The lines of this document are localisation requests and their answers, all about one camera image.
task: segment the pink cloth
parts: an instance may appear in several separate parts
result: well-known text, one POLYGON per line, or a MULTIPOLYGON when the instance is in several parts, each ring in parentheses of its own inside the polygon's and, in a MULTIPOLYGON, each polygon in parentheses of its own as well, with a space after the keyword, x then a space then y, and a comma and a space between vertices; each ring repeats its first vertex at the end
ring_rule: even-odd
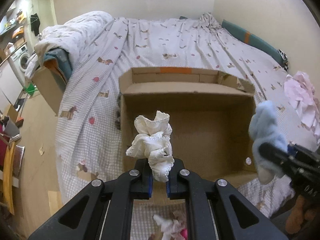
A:
POLYGON ((290 105, 296 110, 301 122, 313 131, 317 143, 320 143, 319 100, 315 97, 315 88, 308 74, 298 71, 293 77, 287 75, 284 93, 290 105))

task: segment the orange tape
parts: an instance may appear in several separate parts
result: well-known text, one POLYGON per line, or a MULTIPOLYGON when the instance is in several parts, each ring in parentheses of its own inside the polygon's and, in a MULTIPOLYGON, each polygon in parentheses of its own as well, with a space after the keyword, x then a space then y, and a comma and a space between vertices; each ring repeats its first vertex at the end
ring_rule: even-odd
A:
POLYGON ((191 74, 192 69, 189 67, 160 67, 160 73, 191 74))
POLYGON ((249 43, 249 37, 250 37, 251 33, 249 32, 246 32, 245 35, 244 35, 244 43, 245 44, 248 44, 249 43))

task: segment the bed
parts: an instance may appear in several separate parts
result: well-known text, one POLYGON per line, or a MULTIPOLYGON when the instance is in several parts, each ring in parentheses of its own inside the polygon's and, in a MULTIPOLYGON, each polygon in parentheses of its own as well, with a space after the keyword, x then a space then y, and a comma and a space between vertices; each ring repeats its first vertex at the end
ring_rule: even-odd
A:
MULTIPOLYGON (((86 33, 81 40, 73 37, 73 44, 79 46, 76 53, 69 51, 73 70, 60 104, 56 130, 57 170, 64 203, 88 184, 77 176, 79 164, 104 181, 124 172, 121 132, 116 127, 118 78, 131 67, 219 69, 248 79, 256 89, 256 104, 267 99, 274 102, 279 128, 287 140, 316 150, 313 133, 301 125, 284 94, 286 71, 265 52, 234 38, 211 14, 206 13, 199 20, 163 21, 114 19, 107 13, 100 14, 104 20, 95 33, 86 33)), ((40 65, 49 49, 60 47, 68 51, 72 46, 72 42, 65 45, 70 37, 55 36, 53 31, 52 27, 47 39, 35 47, 40 65)), ((286 199, 293 197, 289 182, 286 176, 274 178, 267 185, 254 179, 240 186, 239 191, 270 217, 286 199)), ((168 216, 171 211, 183 208, 183 204, 135 204, 131 239, 148 239, 155 231, 152 220, 155 213, 168 216)))

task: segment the floor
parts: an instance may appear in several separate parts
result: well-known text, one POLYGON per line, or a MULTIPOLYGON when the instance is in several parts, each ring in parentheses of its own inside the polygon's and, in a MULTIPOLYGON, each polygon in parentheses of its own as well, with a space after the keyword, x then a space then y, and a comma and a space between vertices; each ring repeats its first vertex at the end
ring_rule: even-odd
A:
POLYGON ((24 123, 18 145, 25 146, 25 153, 20 188, 13 190, 12 225, 17 233, 28 237, 50 218, 48 191, 59 191, 54 148, 58 118, 39 93, 27 99, 21 116, 24 123))

